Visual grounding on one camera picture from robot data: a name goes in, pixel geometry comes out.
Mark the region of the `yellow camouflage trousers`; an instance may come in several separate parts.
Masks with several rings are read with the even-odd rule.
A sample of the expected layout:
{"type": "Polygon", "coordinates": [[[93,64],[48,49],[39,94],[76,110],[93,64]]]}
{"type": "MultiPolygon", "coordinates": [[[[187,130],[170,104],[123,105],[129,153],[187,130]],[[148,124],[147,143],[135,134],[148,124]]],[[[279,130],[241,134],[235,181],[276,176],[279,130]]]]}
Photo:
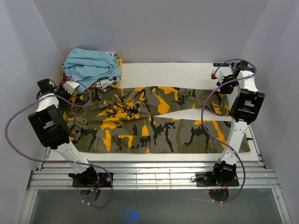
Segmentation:
{"type": "Polygon", "coordinates": [[[75,94],[59,108],[80,152],[137,154],[221,153],[230,121],[166,118],[204,107],[227,116],[226,95],[178,87],[136,87],[75,94]]]}

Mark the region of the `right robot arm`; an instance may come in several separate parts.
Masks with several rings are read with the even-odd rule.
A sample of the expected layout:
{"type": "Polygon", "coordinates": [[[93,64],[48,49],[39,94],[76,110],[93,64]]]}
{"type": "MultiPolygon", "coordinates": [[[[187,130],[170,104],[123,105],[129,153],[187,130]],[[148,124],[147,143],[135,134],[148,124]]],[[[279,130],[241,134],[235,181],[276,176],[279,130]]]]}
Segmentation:
{"type": "Polygon", "coordinates": [[[253,75],[256,69],[246,61],[240,61],[233,66],[233,74],[225,76],[217,70],[211,74],[216,79],[221,94],[231,94],[235,87],[240,90],[230,109],[231,128],[228,135],[228,145],[224,148],[218,161],[214,164],[211,180],[216,185],[226,185],[237,181],[236,165],[243,137],[249,125],[257,119],[265,94],[260,92],[253,75]]]}

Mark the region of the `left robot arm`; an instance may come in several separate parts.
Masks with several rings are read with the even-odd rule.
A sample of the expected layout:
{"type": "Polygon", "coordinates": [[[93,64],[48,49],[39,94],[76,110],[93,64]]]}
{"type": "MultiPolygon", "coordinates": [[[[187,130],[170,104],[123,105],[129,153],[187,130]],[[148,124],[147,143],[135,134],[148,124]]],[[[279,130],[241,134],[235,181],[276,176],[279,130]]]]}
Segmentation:
{"type": "Polygon", "coordinates": [[[82,185],[95,186],[99,182],[99,175],[72,143],[70,129],[58,110],[62,103],[59,97],[69,100],[80,84],[70,80],[56,90],[50,79],[43,79],[37,85],[41,94],[38,108],[28,119],[39,141],[44,147],[49,147],[70,161],[73,169],[70,178],[82,185]]]}

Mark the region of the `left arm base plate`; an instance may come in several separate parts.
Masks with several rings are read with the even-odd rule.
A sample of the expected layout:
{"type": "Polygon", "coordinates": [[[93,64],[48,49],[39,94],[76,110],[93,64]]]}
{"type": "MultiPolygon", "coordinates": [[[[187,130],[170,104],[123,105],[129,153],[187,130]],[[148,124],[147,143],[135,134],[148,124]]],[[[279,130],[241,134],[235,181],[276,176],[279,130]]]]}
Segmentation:
{"type": "Polygon", "coordinates": [[[71,186],[75,188],[95,188],[95,187],[100,187],[100,188],[110,188],[111,187],[111,181],[114,179],[114,173],[110,172],[110,176],[107,173],[98,173],[99,175],[99,182],[97,185],[94,186],[89,186],[86,184],[81,184],[76,180],[72,181],[71,186]]]}

